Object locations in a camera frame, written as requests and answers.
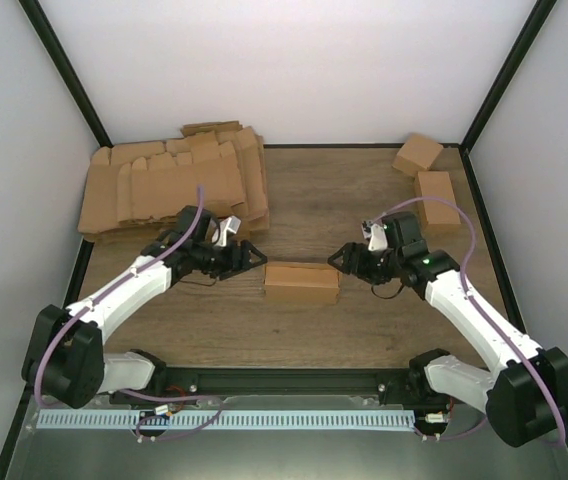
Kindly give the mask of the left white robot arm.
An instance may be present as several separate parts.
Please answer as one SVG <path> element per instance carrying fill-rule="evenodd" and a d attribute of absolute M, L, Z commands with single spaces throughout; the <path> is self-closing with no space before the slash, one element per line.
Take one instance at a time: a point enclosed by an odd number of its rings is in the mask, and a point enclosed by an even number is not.
<path fill-rule="evenodd" d="M 116 391 L 160 402 L 168 392 L 166 363 L 139 349 L 107 354 L 104 345 L 136 311 L 193 272 L 223 281 L 266 264 L 266 255 L 250 241 L 234 240 L 240 226 L 235 216 L 219 220 L 201 207 L 183 208 L 175 224 L 104 287 L 64 308 L 48 305 L 38 313 L 22 378 L 37 396 L 52 396 L 74 409 Z"/>

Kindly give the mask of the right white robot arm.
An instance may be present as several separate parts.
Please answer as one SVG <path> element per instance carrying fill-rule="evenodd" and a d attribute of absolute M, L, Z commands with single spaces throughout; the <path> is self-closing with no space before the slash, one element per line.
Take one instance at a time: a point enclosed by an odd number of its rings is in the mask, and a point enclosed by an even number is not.
<path fill-rule="evenodd" d="M 442 314 L 483 360 L 468 365 L 442 349 L 413 358 L 408 389 L 429 403 L 440 394 L 475 408 L 502 441 L 519 447 L 568 424 L 568 356 L 545 349 L 501 315 L 446 252 L 430 250 L 417 217 L 397 212 L 363 224 L 364 242 L 344 244 L 328 264 L 371 287 L 393 280 Z"/>

